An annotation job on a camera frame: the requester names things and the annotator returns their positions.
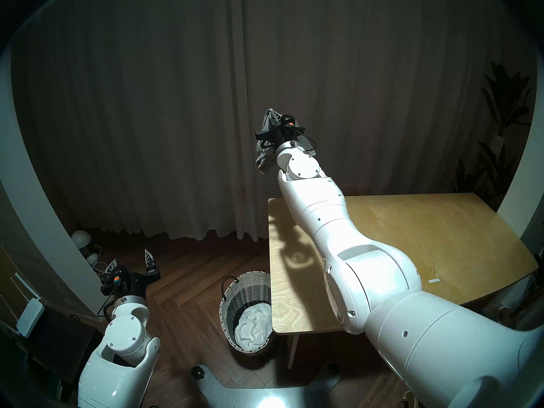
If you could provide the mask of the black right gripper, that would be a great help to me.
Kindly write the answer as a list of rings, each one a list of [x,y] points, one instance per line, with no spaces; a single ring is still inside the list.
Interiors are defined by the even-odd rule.
[[[275,110],[267,110],[263,126],[268,129],[255,132],[257,141],[261,146],[280,146],[285,142],[296,142],[298,136],[304,135],[304,127],[297,123],[293,116],[281,116]]]

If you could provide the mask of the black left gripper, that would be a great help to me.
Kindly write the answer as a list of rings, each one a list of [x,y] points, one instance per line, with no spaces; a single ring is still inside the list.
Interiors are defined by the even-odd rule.
[[[114,301],[130,295],[146,299],[147,287],[160,279],[154,257],[145,249],[146,272],[130,273],[124,265],[118,265],[113,259],[101,275],[101,293]]]

